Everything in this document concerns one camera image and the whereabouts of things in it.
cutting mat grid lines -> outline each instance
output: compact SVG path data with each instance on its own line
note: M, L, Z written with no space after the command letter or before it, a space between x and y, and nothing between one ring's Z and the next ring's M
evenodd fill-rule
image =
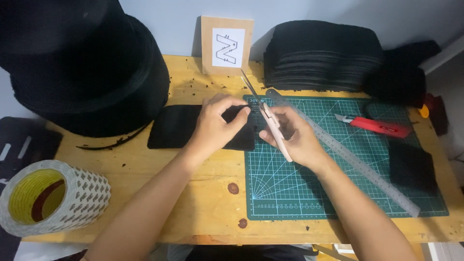
M285 97L331 136L341 142L362 161L389 181L388 140L381 134L352 127L338 121L334 113L362 116L363 105L370 99L326 98L326 97ZM257 125L255 150L245 152L245 177L247 213L250 220L296 220L337 218L327 194L322 189L315 174L297 163L289 163L282 153L270 146L258 133L266 122L259 112L252 95L244 99L252 105L252 115ZM261 96L269 106L274 101ZM369 113L375 119L412 126L406 109L385 104L370 104ZM415 133L411 133L406 143L420 147ZM382 190L355 170L348 162L320 141L326 152L337 162L350 179L389 217L410 217ZM416 189L395 186L420 208L419 216L449 215L441 193L430 195Z

tape roll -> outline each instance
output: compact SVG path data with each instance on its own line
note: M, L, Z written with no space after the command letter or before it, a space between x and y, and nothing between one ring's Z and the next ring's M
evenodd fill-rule
M83 228L108 206L104 176L58 160L44 160L16 174L0 196L0 225L15 236Z

wooden workbench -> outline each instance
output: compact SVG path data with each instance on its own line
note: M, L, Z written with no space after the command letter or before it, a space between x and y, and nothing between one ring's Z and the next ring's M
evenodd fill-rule
M171 76L168 105L201 104L203 97L217 92L236 97L250 94L240 77L203 75L201 58L164 56ZM250 62L247 75L258 94L264 95L263 66ZM366 97L361 93L279 91L282 95ZM429 119L410 111L422 147L433 156L438 185L450 215L431 218L396 218L393 221L411 242L464 241L464 197L458 188L448 160ZM119 137L87 138L72 134L53 124L50 129L64 134L57 160L104 174L112 197L105 213L92 225L71 232L26 237L25 241L92 242L126 201L163 168L178 150L149 150L147 140L151 125L138 137L113 150L87 151L76 145L105 146ZM227 185L236 183L237 195ZM338 220L248 221L245 207L245 164L242 151L220 150L201 166L185 188L165 224L161 241L191 244L297 244L348 243Z

stack of black foam sheets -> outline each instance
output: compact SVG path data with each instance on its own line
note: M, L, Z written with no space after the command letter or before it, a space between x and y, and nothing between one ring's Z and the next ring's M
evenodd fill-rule
M367 28L300 20L276 26L264 53L266 87L278 90L360 91L383 52Z

utility knife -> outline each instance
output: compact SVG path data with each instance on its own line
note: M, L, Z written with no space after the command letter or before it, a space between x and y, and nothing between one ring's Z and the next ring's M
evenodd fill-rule
M385 123L376 120L370 120L363 117L351 117L335 114L339 121L349 123L351 126L362 128L397 138L405 138L411 132L411 128L401 126L395 123Z

